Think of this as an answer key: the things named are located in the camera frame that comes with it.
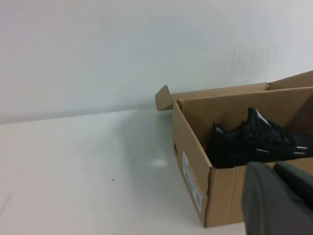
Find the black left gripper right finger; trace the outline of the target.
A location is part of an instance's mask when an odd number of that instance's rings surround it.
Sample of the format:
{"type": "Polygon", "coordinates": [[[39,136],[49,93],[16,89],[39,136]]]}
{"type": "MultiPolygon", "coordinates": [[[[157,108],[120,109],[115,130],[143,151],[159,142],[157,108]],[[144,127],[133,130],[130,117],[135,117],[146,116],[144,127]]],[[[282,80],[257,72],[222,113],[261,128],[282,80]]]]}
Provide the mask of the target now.
{"type": "Polygon", "coordinates": [[[274,171],[306,204],[313,203],[313,176],[285,162],[277,162],[274,171]]]}

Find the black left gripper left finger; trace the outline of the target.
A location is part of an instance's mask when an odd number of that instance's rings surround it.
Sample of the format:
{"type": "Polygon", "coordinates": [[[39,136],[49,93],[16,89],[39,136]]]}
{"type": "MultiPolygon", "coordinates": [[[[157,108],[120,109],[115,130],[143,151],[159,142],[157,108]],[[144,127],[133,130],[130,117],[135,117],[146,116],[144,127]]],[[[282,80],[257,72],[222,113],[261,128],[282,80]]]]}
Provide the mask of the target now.
{"type": "Polygon", "coordinates": [[[248,235],[312,235],[313,204],[306,204],[264,163],[246,166],[242,212],[248,235]]]}

